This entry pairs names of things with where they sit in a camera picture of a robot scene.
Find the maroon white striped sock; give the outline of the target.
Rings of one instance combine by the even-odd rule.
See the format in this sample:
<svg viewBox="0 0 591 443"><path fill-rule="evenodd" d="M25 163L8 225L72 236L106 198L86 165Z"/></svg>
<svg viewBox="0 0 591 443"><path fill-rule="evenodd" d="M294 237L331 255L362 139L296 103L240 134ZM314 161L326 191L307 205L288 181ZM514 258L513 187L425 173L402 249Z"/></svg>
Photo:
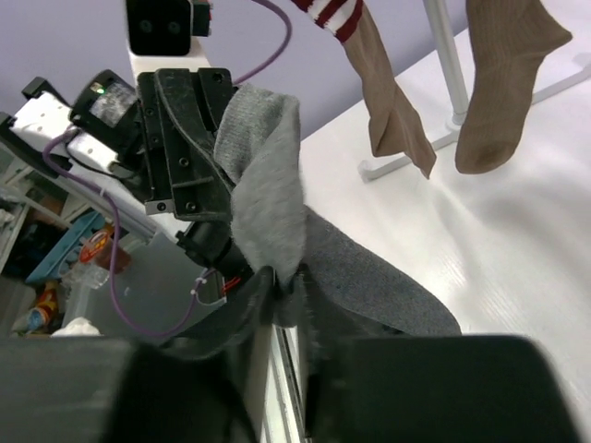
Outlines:
<svg viewBox="0 0 591 443"><path fill-rule="evenodd" d="M377 25L362 0L295 0L321 29L344 48L359 75L368 110L372 154L404 154L425 177L430 177L436 154L419 114L395 81L389 56Z"/></svg>

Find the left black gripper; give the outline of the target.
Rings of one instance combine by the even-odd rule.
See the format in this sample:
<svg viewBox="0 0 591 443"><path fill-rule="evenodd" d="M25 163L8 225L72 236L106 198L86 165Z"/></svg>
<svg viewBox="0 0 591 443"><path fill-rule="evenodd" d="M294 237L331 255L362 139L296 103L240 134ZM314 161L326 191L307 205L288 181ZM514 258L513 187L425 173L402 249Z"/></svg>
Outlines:
<svg viewBox="0 0 591 443"><path fill-rule="evenodd" d="M195 263L235 276L230 222L234 183L213 159L235 89L225 68L163 68L130 86L106 69L79 94L69 119L113 150L126 184L149 215L171 213L188 227L176 243Z"/></svg>

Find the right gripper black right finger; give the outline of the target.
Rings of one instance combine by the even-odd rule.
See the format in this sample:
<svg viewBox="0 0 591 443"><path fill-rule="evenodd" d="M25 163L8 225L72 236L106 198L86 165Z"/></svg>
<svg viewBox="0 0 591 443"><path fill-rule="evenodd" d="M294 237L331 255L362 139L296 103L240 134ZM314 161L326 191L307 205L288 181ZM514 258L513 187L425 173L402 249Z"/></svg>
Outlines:
<svg viewBox="0 0 591 443"><path fill-rule="evenodd" d="M314 442L578 442L542 350L514 335L391 334L359 323L308 272L304 423Z"/></svg>

